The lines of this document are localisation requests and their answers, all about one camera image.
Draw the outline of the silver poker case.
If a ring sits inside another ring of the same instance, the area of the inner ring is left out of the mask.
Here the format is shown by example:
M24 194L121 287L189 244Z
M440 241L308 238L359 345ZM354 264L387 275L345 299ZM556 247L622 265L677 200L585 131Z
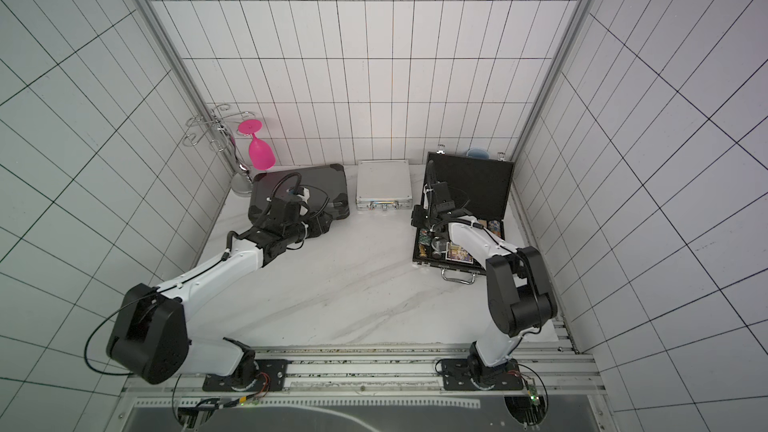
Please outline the silver poker case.
M413 191L408 162L361 161L355 196L358 210L411 209Z

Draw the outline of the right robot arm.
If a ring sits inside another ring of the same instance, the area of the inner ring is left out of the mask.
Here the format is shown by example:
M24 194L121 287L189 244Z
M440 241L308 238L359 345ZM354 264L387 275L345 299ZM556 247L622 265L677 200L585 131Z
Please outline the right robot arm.
M470 359L481 368L496 368L512 358L525 338L541 334L558 314L542 255L534 247L501 239L469 211L457 207L450 186L443 181L428 179L422 199L414 208L412 225L461 247L483 268L491 325L473 343Z

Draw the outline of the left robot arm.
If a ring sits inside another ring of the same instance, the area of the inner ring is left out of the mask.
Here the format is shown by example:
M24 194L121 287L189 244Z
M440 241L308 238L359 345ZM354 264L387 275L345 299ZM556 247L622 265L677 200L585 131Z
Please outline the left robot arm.
M201 338L190 321L229 286L309 237L309 198L305 187L270 198L250 229L228 233L220 255L157 286L129 289L116 313L106 355L149 384L182 374L227 377L248 368L245 344L226 337Z

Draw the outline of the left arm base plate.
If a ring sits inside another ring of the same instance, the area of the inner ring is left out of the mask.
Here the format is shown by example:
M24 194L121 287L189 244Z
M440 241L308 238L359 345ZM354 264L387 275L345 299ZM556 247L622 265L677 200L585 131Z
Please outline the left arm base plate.
M287 378L290 362L283 359L250 359L230 376L207 375L202 390L205 392L280 392Z

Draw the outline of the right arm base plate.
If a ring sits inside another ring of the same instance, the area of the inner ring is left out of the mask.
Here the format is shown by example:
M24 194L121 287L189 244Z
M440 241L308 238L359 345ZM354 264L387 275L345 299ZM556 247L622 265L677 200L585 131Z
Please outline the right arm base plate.
M525 388L518 362L514 359L488 367L474 356L467 359L440 359L436 372L446 391L522 391Z

